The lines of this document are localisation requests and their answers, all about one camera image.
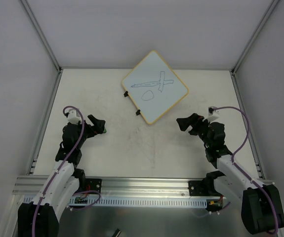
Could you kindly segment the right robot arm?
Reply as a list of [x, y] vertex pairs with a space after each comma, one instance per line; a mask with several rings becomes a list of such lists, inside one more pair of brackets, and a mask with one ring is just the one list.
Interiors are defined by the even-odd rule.
[[284, 211], [277, 187], [253, 178], [237, 161], [225, 144], [225, 126], [193, 113], [177, 118], [181, 131], [198, 136], [205, 147], [205, 156], [216, 171], [206, 174], [195, 190], [205, 195], [220, 194], [241, 212], [246, 230], [254, 235], [277, 234], [284, 228]]

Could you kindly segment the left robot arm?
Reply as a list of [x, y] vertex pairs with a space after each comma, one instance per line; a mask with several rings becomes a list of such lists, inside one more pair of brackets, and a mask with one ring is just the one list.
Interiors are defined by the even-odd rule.
[[81, 147], [88, 138], [106, 133], [105, 121], [88, 115], [86, 123], [76, 110], [66, 114], [68, 123], [62, 129], [62, 142], [55, 157], [54, 168], [37, 195], [18, 209], [18, 236], [56, 237], [60, 218], [73, 194], [94, 193], [87, 188], [84, 170], [78, 169]]

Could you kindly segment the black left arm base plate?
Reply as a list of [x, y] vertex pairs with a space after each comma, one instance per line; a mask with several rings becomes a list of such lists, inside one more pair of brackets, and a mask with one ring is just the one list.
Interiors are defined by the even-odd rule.
[[98, 178], [86, 178], [85, 179], [85, 191], [98, 191], [101, 192], [102, 179]]

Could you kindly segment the white board with yellow frame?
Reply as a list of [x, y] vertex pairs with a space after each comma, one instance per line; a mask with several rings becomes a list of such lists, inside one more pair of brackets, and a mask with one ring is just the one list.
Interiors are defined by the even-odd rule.
[[122, 79], [122, 87], [148, 125], [154, 124], [189, 93], [185, 83], [155, 50]]

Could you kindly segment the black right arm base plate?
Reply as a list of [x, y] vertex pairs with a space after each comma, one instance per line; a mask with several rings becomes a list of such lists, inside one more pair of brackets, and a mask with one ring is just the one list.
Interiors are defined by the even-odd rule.
[[191, 197], [194, 196], [199, 196], [203, 197], [206, 194], [204, 183], [202, 180], [190, 180], [188, 182], [188, 190], [189, 190], [189, 195]]

